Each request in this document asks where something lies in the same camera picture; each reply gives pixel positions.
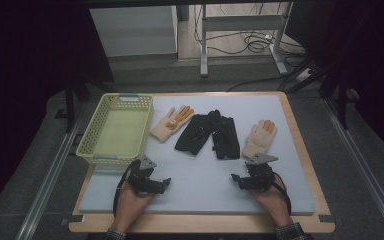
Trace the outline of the black stand leg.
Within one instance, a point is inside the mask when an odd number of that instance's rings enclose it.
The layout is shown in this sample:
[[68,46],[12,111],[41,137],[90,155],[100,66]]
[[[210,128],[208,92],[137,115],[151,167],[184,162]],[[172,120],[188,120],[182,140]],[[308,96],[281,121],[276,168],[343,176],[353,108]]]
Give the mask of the black stand leg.
[[71,131],[75,124],[74,96],[77,96],[80,102],[87,102],[91,98],[91,93],[86,86],[87,80],[87,76],[82,74],[77,77],[68,77],[65,81],[67,133]]
[[346,122],[346,104],[347,97],[347,80],[344,70],[336,63],[330,64],[324,71],[326,79],[323,81],[318,90],[322,98],[329,98],[332,96],[335,89],[338,90],[337,99],[337,119],[342,127],[347,130]]

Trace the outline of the white cabinet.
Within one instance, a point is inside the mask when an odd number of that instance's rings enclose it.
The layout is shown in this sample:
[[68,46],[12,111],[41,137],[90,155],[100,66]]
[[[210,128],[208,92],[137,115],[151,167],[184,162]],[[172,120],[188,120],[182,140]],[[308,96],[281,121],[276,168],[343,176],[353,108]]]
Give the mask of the white cabinet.
[[175,6],[91,9],[107,57],[177,52]]

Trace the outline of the wooden table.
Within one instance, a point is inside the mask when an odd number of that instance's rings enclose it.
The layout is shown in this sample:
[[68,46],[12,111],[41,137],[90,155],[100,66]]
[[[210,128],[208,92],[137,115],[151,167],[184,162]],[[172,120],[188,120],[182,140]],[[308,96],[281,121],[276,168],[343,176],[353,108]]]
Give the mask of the wooden table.
[[[321,223],[319,214],[331,215],[323,191],[313,169],[310,157],[285,94],[281,92],[254,93],[180,93],[156,94],[154,96],[230,96],[230,95],[279,95],[286,103],[286,117],[292,118],[291,134],[304,174],[310,188],[315,212],[311,215],[295,215],[293,219],[309,233],[331,233],[335,223]],[[73,215],[83,215],[84,221],[70,223],[73,232],[104,232],[113,220],[112,201],[121,169],[90,167],[84,180]],[[257,214],[207,214],[207,213],[153,213],[146,210],[131,226],[133,233],[268,233],[273,225],[262,210]]]

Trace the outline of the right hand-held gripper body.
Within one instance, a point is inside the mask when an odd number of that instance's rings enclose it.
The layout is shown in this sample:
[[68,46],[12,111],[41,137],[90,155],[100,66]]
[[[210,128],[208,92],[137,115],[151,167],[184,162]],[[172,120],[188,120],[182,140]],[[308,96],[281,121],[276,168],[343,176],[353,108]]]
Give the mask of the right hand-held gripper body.
[[249,177],[242,178],[240,182],[250,184],[249,190],[267,190],[275,180],[274,172],[268,165],[278,158],[268,154],[255,154],[245,161]]

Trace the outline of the black glove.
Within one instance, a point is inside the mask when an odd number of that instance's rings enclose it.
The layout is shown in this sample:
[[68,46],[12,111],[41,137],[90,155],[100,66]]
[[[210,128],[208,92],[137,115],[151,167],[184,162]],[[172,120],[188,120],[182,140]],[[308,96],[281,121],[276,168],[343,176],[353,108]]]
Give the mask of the black glove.
[[209,113],[211,120],[212,150],[216,152],[216,157],[220,160],[239,159],[240,145],[234,119],[225,117],[218,110]]
[[209,138],[212,123],[208,115],[194,115],[180,135],[175,149],[197,155]]

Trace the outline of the white power strip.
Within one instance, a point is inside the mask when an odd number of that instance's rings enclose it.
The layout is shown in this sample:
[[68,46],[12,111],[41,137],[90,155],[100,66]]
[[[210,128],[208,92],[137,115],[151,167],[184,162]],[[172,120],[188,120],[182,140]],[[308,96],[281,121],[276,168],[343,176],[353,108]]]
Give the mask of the white power strip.
[[305,70],[303,70],[303,71],[296,77],[296,80],[297,80],[298,82],[302,82],[302,81],[306,80],[307,78],[309,78],[312,74],[313,74],[313,70],[310,69],[310,68],[306,68]]

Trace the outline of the metal floor rail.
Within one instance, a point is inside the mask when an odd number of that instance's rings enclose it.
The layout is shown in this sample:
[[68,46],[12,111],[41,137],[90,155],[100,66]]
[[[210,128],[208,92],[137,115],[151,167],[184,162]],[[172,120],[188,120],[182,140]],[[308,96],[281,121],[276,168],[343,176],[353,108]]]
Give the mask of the metal floor rail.
[[15,240],[32,240],[38,227],[40,219],[45,211],[45,207],[53,192],[57,179],[61,173],[62,167],[70,152],[70,148],[75,140],[82,118],[87,109],[87,103],[81,103],[79,110],[76,112],[77,119],[71,130],[64,135],[64,139],[58,149],[57,154],[51,162],[51,165],[42,181],[42,184],[27,212],[23,223],[15,237]]
[[322,99],[321,103],[328,112],[328,115],[339,134],[345,148],[347,149],[352,161],[354,162],[358,172],[369,190],[374,202],[376,203],[381,215],[384,218],[384,190],[370,169],[365,157],[354,141],[351,133],[346,130],[337,118],[337,110],[330,99]]

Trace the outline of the pale green plastic basket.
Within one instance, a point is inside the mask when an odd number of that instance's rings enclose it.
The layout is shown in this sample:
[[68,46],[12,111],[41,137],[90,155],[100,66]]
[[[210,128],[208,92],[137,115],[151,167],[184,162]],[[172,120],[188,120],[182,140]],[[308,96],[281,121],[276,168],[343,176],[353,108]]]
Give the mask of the pale green plastic basket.
[[104,94],[76,155],[90,164],[129,165],[144,155],[153,113],[149,94]]

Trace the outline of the person's left hand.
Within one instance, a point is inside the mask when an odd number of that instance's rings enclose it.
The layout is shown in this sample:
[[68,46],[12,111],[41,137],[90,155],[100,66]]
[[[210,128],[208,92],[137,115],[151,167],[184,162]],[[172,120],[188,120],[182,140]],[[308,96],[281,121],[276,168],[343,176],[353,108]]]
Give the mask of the person's left hand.
[[124,182],[117,201],[117,211],[111,225],[113,230],[126,233],[131,224],[143,213],[155,194],[138,195],[128,182]]

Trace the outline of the cream glove with orange fingers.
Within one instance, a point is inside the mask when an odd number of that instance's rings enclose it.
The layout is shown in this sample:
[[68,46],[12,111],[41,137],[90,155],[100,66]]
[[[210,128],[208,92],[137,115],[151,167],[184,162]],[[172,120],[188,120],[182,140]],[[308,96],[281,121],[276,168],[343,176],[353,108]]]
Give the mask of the cream glove with orange fingers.
[[176,133],[194,115],[190,106],[181,106],[178,110],[172,107],[168,113],[151,130],[151,134],[164,143],[171,135]]
[[255,154],[265,154],[268,152],[273,139],[277,133],[277,127],[271,120],[260,120],[254,124],[251,133],[247,137],[243,156],[252,158]]

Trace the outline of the grey metal stand frame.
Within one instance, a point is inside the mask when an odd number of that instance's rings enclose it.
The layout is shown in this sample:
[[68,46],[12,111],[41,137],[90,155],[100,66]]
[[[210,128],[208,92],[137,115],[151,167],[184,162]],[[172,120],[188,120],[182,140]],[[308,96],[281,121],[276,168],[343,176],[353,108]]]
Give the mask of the grey metal stand frame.
[[287,2],[281,14],[276,15],[254,15],[254,16],[215,16],[208,17],[206,5],[202,5],[202,25],[201,25],[201,55],[200,55],[200,75],[208,75],[208,54],[206,44],[206,34],[208,32],[219,31],[246,31],[246,30],[275,30],[277,35],[273,43],[269,45],[269,50],[281,75],[287,74],[286,66],[280,56],[279,46],[284,34],[284,30],[289,18],[292,3]]

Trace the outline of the person's right hand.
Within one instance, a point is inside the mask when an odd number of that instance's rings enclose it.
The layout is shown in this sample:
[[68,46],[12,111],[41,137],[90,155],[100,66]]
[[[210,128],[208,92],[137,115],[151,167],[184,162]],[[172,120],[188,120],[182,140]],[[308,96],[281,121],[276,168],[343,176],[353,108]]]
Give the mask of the person's right hand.
[[274,186],[264,192],[251,190],[250,194],[271,216],[275,227],[284,227],[293,223],[284,195]]

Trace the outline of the white foam mat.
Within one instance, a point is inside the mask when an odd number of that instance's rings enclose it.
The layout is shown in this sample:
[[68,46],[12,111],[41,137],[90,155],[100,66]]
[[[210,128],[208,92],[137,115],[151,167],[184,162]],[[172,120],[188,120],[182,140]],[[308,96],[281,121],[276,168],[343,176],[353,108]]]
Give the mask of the white foam mat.
[[[170,108],[189,105],[197,114],[219,110],[223,116],[234,119],[241,146],[252,126],[259,120],[271,120],[277,126],[274,141],[268,150],[278,159],[270,164],[287,185],[292,202],[292,213],[311,215],[315,203],[304,174],[301,158],[291,134],[294,120],[286,117],[287,104],[279,95],[230,95],[230,96],[154,96],[153,122],[157,123]],[[257,214],[262,208],[248,192],[240,189],[231,176],[247,175],[245,160],[219,160],[208,140],[195,156],[174,149],[179,135],[172,135],[161,143],[150,137],[145,155],[157,167],[151,177],[157,181],[169,178],[170,185],[147,207],[153,213],[207,213],[207,214]]]

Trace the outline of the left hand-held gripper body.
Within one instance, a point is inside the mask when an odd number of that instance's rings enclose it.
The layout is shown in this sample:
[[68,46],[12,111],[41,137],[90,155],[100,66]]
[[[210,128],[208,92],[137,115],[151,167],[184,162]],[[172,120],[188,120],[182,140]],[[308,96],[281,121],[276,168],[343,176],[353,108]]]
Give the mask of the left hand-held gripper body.
[[160,184],[161,181],[150,179],[156,166],[157,164],[146,156],[142,159],[136,159],[129,165],[128,182],[136,193],[145,192],[157,194],[157,188],[163,187]]

